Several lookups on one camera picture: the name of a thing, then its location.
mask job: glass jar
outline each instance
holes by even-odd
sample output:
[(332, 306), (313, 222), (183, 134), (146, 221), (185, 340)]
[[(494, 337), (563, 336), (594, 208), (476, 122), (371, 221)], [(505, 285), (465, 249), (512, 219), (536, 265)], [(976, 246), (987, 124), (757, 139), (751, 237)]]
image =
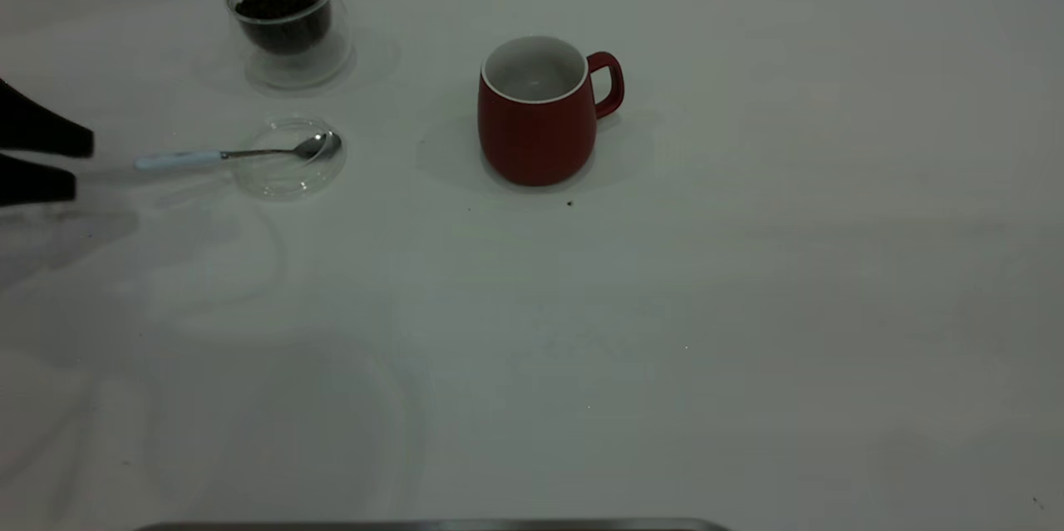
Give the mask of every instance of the glass jar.
[(252, 1), (226, 0), (230, 34), (251, 79), (280, 88), (305, 88), (335, 76), (350, 57), (351, 30), (343, 0), (317, 0), (298, 12), (281, 5), (272, 12), (283, 15), (266, 17), (256, 13), (261, 5), (249, 9)]

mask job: red mug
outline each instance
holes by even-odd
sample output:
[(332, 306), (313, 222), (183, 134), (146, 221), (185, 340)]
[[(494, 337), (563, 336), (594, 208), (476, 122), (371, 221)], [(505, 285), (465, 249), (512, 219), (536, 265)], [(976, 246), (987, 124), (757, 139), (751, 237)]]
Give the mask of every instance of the red mug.
[[(595, 103), (591, 74), (601, 68), (610, 69), (612, 88)], [(480, 146), (506, 180), (555, 184), (587, 163), (598, 119), (622, 100), (625, 77), (612, 54), (584, 59), (562, 39), (513, 39), (492, 51), (480, 70)]]

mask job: coffee beans in jar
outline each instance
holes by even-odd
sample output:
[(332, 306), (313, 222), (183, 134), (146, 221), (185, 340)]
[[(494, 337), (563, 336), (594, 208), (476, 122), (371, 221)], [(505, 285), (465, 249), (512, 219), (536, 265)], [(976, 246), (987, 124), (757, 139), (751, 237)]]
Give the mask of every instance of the coffee beans in jar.
[[(329, 5), (322, 0), (242, 0), (233, 9), (240, 16), (263, 22), (240, 20), (244, 34), (264, 51), (275, 55), (296, 55), (317, 45), (326, 37), (331, 24)], [(301, 17), (285, 17), (306, 12)]]

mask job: spoon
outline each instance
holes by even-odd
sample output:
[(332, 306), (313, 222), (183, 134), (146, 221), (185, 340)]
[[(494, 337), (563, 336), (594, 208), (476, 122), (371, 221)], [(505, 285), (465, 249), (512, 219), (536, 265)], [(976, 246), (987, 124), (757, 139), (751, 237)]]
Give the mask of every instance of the spoon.
[(314, 157), (329, 159), (338, 151), (340, 145), (339, 136), (332, 132), (315, 134), (296, 145), (294, 149), (254, 149), (253, 151), (200, 151), (193, 153), (167, 153), (166, 155), (152, 155), (134, 161), (133, 167), (138, 170), (163, 170), (171, 168), (183, 168), (194, 166), (205, 166), (216, 164), (218, 161), (237, 160), (240, 157), (253, 157), (256, 155), (277, 155), (278, 153), (292, 153), (301, 160), (312, 160)]

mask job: mug rim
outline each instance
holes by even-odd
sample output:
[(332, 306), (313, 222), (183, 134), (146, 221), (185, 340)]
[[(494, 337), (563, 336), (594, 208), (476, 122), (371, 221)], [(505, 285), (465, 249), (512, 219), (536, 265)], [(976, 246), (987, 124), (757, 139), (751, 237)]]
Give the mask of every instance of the mug rim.
[[(578, 82), (577, 84), (575, 84), (572, 86), (572, 88), (570, 88), (569, 90), (563, 93), (563, 95), (559, 95), (558, 97), (551, 97), (550, 99), (542, 99), (542, 100), (517, 99), (516, 97), (511, 97), (511, 96), (506, 95), (505, 93), (502, 93), (498, 88), (495, 88), (495, 85), (492, 84), (492, 81), (488, 80), (488, 78), (487, 78), (487, 63), (491, 61), (491, 59), (494, 56), (495, 53), (498, 53), (498, 51), (500, 49), (502, 49), (502, 47), (506, 47), (508, 45), (510, 45), (512, 43), (523, 42), (525, 39), (551, 39), (551, 42), (559, 43), (559, 44), (564, 45), (565, 47), (573, 50), (580, 56), (580, 61), (583, 64), (583, 72), (580, 76), (580, 82)], [(495, 49), (492, 50), (492, 53), (488, 53), (487, 57), (485, 57), (484, 62), (481, 63), (481, 65), (480, 65), (480, 80), (484, 81), (484, 84), (487, 85), (487, 88), (492, 89), (492, 93), (495, 93), (496, 95), (498, 95), (499, 97), (501, 97), (501, 98), (503, 98), (505, 100), (513, 100), (514, 103), (522, 103), (525, 105), (547, 105), (548, 103), (556, 103), (556, 102), (559, 102), (559, 100), (567, 99), (570, 96), (575, 95), (575, 93), (577, 93), (578, 90), (580, 90), (583, 87), (585, 81), (587, 81), (587, 57), (585, 57), (584, 54), (581, 53), (581, 51), (579, 49), (577, 49), (576, 47), (573, 47), (572, 44), (564, 42), (563, 39), (560, 39), (558, 37), (554, 37), (554, 36), (551, 36), (551, 35), (525, 35), (525, 36), (521, 36), (521, 37), (516, 37), (516, 38), (509, 39), (508, 42), (502, 43), (502, 45), (500, 45), (499, 47), (495, 47)]]

